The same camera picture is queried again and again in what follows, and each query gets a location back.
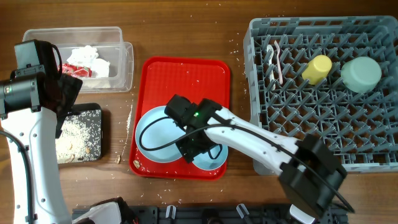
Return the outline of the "white plastic spoon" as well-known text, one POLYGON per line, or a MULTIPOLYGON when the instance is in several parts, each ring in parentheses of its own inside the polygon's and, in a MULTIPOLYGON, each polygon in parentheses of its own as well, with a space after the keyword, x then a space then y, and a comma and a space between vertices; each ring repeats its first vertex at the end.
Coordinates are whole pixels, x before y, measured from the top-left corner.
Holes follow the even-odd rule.
MULTIPOLYGON (((273 56, 274 56, 274 49, 273 49, 273 47, 269 44, 269 45, 267 45, 266 50, 271 52, 267 64, 268 64, 268 65, 272 65, 272 64, 273 64, 273 63, 272 63, 272 59, 273 59, 273 56)), ((275 79, 274 71, 273 71, 273 69, 271 69, 271 72, 270 72, 270 75, 269 75, 269 80, 272 81, 272 80, 274 80, 274 79, 275 79)))

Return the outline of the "white plastic fork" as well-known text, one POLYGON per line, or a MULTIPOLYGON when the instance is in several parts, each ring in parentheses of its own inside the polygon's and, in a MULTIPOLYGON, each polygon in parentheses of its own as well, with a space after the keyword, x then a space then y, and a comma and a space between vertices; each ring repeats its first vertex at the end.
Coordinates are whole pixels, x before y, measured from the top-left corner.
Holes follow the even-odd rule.
POLYGON ((278 41, 274 41, 274 45, 276 47, 276 51, 277 51, 277 69, 278 69, 278 76, 279 76, 279 84, 282 85, 283 84, 283 75, 282 75, 282 69, 281 69, 281 64, 280 64, 280 46, 278 41))

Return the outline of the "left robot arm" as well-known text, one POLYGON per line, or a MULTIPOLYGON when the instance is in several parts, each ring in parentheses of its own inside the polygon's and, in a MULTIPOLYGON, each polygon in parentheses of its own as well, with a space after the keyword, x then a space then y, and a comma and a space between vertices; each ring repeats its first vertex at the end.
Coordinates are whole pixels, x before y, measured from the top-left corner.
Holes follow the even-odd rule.
POLYGON ((77 219, 66 206, 55 140, 82 81, 68 75, 13 77, 1 82, 1 134, 7 138, 14 184, 14 223, 137 223, 121 198, 92 205, 77 219))

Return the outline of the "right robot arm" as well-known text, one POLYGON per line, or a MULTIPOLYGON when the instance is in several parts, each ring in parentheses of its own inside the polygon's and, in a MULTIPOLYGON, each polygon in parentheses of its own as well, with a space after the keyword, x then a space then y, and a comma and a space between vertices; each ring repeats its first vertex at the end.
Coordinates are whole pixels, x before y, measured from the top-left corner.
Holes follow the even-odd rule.
POLYGON ((347 171, 318 137, 308 134, 299 140, 266 131, 209 99, 195 104, 175 95, 165 114, 185 133, 176 146, 187 162, 220 145, 273 171, 292 204, 290 215, 298 222, 313 223, 324 216, 334 197, 352 211, 338 192, 347 171))

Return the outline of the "red snack wrapper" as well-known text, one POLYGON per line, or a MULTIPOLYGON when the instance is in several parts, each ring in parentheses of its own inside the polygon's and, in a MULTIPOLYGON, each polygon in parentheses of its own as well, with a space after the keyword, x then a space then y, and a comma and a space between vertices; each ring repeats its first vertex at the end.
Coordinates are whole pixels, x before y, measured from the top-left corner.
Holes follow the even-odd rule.
POLYGON ((68 63, 63 63, 59 67, 62 68, 62 73, 75 78, 91 78, 92 76, 92 71, 88 67, 71 65, 68 63))

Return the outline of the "large light blue plate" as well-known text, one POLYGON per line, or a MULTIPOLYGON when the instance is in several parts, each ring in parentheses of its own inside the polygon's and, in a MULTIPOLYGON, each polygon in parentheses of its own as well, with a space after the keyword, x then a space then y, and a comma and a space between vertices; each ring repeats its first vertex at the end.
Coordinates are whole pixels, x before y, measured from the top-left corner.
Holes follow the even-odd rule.
MULTIPOLYGON (((136 125, 135 139, 139 151, 149 160, 158 163, 169 163, 181 158, 181 153, 175 144, 156 151, 146 151, 139 145, 141 132, 151 122, 167 117, 164 113, 165 106, 158 106, 151 109, 142 116, 136 125)), ((154 148, 167 144, 185 134, 171 118, 163 119, 151 125, 142 135, 142 145, 146 148, 154 148)))

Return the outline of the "yellow plastic cup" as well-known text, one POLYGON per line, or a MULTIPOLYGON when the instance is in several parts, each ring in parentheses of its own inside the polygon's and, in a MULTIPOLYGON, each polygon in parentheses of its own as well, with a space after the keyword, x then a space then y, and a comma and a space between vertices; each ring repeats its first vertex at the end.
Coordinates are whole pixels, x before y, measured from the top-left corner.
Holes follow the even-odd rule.
POLYGON ((302 78, 308 80, 309 84, 317 85, 327 77, 332 67, 332 61, 326 55, 317 55, 311 60, 302 73, 302 78))

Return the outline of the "green small bowl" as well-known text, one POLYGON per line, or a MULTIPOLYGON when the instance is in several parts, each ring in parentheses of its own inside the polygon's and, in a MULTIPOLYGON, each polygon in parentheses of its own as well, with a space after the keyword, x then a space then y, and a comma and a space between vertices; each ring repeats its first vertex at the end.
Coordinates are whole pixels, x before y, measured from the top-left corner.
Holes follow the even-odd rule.
POLYGON ((373 90, 381 76, 380 65, 370 57, 352 59, 341 68, 343 83, 355 93, 367 93, 373 90))

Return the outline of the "white paper napkin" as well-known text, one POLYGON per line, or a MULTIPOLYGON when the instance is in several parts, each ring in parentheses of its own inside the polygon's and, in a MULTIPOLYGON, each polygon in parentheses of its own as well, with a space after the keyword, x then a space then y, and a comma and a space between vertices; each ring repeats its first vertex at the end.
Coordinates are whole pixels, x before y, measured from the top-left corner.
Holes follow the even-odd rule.
POLYGON ((98 49, 90 45, 72 50, 67 58, 68 64, 88 67, 92 71, 93 78, 108 78, 110 62, 100 58, 98 49))

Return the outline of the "light blue bowl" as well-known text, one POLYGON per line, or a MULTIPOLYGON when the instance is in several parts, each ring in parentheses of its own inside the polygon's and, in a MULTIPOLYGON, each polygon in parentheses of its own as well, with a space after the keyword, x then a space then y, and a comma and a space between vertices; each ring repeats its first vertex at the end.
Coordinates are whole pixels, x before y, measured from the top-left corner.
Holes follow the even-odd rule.
POLYGON ((227 160, 228 146, 218 144, 206 153, 194 157, 193 164, 201 170, 215 170, 220 168, 227 160))

